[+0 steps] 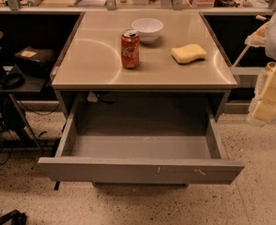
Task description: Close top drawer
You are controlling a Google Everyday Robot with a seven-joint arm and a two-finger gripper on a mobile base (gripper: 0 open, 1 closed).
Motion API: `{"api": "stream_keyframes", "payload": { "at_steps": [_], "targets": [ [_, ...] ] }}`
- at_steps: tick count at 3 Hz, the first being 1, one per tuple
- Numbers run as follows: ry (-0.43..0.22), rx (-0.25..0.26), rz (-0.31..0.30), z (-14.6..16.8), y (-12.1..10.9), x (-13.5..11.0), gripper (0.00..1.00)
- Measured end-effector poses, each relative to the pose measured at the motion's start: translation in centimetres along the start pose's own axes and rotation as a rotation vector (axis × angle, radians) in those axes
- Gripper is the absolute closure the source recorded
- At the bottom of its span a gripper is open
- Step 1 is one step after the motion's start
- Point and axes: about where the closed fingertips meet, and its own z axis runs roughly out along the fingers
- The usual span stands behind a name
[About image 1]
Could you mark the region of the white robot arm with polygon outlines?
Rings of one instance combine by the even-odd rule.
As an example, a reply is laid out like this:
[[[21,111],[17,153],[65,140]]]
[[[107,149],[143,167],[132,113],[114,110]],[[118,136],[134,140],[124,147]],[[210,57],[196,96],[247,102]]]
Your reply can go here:
[[[245,39],[251,47],[264,47],[268,62],[257,76],[254,98],[249,106],[247,121],[262,127],[276,115],[276,12],[270,20]]]

